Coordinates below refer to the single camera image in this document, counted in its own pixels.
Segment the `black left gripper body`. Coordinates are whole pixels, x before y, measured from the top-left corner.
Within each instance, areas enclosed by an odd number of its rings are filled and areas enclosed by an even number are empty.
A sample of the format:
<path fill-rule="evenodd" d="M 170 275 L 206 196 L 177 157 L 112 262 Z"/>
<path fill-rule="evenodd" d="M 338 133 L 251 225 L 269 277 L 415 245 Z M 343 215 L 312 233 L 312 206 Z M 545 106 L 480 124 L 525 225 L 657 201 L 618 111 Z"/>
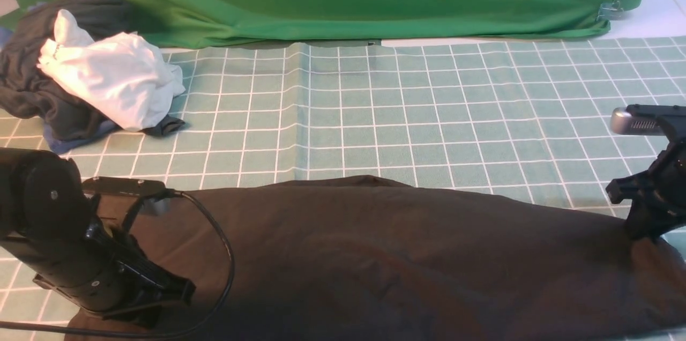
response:
<path fill-rule="evenodd" d="M 91 195 L 78 238 L 34 239 L 35 282 L 103 321 L 155 327 L 168 306 L 190 305 L 196 287 L 150 261 L 130 229 L 144 200 Z"/>

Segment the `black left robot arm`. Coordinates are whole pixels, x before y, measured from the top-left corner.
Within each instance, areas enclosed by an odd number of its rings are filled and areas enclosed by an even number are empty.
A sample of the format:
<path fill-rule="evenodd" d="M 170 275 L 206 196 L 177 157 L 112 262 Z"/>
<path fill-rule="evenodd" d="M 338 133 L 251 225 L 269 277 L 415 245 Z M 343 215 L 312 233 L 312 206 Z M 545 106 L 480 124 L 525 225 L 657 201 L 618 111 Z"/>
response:
<path fill-rule="evenodd" d="M 73 160 L 50 151 L 2 150 L 2 248 L 86 314 L 151 328 L 196 289 L 150 261 L 130 233 L 140 212 L 158 214 L 170 195 L 159 181 L 82 182 Z"/>

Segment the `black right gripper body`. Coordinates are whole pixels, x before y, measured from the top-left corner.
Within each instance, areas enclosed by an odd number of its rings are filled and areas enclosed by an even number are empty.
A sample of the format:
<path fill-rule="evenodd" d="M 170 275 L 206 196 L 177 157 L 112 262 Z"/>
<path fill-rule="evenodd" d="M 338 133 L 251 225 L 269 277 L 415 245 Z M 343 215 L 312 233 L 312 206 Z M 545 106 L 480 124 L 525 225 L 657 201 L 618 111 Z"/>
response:
<path fill-rule="evenodd" d="M 629 239 L 658 239 L 685 224 L 684 140 L 671 142 L 647 170 L 611 180 L 612 204 L 631 201 L 624 222 Z"/>

